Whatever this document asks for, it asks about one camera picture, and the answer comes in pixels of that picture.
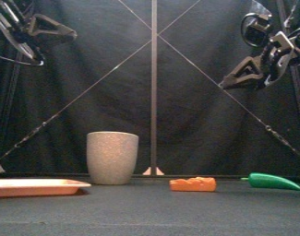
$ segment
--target green pepper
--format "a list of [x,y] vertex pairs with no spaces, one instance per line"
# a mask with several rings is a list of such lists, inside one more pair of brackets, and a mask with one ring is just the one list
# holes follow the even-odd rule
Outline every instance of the green pepper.
[[241,180],[247,181],[254,188],[277,188],[300,191],[300,186],[294,182],[272,174],[250,173],[247,178],[242,178]]

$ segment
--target plate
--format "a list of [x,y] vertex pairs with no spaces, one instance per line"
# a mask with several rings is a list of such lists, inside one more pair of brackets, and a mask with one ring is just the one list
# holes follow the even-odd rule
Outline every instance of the plate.
[[28,195],[72,195],[90,183],[66,179],[0,179],[0,197]]

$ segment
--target orange block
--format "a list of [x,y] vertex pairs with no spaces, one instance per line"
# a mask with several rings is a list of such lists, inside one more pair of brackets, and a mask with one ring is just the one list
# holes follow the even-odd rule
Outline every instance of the orange block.
[[171,191],[213,192],[215,189],[215,180],[214,178],[202,177],[190,178],[187,180],[170,180],[169,187]]

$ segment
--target cup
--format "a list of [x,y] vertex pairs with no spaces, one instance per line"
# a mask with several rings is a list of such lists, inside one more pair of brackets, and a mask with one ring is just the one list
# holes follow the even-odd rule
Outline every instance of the cup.
[[100,131],[87,134],[87,172],[95,184],[126,184],[134,174],[138,136]]

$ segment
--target metal rod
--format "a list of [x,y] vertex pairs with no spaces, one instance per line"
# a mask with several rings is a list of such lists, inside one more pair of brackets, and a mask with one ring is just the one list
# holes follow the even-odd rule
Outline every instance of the metal rod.
[[157,0],[151,0],[150,175],[157,168]]

